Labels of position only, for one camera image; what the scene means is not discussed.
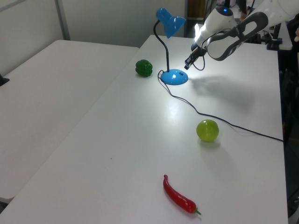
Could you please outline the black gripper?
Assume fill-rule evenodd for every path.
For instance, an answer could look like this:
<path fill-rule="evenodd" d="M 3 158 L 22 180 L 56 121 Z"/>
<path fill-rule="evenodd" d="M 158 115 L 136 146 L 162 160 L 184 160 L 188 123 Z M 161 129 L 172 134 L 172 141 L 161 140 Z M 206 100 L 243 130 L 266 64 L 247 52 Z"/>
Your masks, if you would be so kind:
<path fill-rule="evenodd" d="M 202 52 L 202 49 L 201 47 L 199 47 L 197 44 L 193 44 L 191 46 L 191 54 L 189 55 L 189 59 L 186 59 L 185 60 L 185 66 L 184 68 L 186 70 L 188 70 L 192 64 L 193 64 L 193 61 L 196 61 L 199 57 L 202 57 L 203 56 L 203 52 Z"/>

